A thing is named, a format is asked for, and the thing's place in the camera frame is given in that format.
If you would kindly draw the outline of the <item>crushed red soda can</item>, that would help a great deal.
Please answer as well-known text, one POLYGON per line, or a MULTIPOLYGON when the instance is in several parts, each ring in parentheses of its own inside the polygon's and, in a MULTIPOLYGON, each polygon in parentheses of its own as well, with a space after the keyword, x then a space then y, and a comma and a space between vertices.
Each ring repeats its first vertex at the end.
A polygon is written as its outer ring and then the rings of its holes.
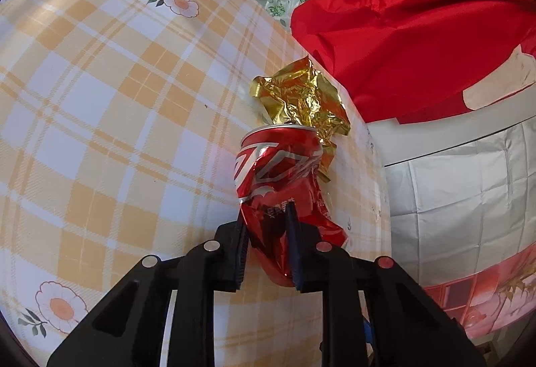
POLYGON ((234 165, 235 188, 252 246, 268 277, 293 286, 286 207, 318 232, 319 241, 341 246, 347 239, 333 222, 318 183, 323 148, 314 128, 263 126, 246 134, 234 165))

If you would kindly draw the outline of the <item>gold crumpled foil wrapper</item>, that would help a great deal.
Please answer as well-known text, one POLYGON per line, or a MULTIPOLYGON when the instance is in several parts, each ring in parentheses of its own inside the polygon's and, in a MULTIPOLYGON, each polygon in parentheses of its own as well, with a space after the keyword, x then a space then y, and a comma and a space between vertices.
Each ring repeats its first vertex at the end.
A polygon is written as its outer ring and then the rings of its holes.
POLYGON ((315 129, 323 148, 318 176, 329 182, 336 154, 333 136, 348 135, 351 123, 342 98, 310 57, 298 59, 272 76, 257 76, 250 85, 274 125, 293 124, 315 129))

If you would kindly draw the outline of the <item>red hanging apron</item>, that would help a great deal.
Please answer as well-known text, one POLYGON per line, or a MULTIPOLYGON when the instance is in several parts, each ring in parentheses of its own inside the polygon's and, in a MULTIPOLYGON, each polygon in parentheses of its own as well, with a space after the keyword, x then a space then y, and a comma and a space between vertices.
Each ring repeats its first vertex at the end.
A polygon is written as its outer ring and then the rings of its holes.
POLYGON ((535 83, 535 0, 307 0, 291 30, 368 123, 458 116, 535 83))

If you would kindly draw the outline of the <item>white wall cover sheet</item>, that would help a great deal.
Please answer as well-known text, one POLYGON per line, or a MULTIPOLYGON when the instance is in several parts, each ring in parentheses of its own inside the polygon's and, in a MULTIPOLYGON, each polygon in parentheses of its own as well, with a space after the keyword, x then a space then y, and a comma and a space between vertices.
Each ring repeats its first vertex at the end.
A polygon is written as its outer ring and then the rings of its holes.
POLYGON ((535 121, 388 166, 394 260, 422 286, 481 272, 535 242, 535 121))

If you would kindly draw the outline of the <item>yellow plaid floral tablecloth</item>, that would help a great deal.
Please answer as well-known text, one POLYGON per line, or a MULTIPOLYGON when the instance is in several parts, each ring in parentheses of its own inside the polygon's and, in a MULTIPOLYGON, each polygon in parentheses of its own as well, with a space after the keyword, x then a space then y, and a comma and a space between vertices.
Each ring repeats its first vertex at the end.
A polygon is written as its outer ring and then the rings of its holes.
POLYGON ((250 83, 304 54, 254 0, 1 0, 1 312, 37 364, 235 219, 250 83))

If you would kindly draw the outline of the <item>red printed backdrop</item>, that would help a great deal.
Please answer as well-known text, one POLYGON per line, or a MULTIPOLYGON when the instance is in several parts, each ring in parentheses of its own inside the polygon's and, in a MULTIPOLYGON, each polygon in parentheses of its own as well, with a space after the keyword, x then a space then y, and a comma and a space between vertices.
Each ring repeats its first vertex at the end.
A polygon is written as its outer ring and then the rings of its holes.
POLYGON ((535 262, 531 244, 481 272, 424 291, 474 339, 535 310, 535 262))

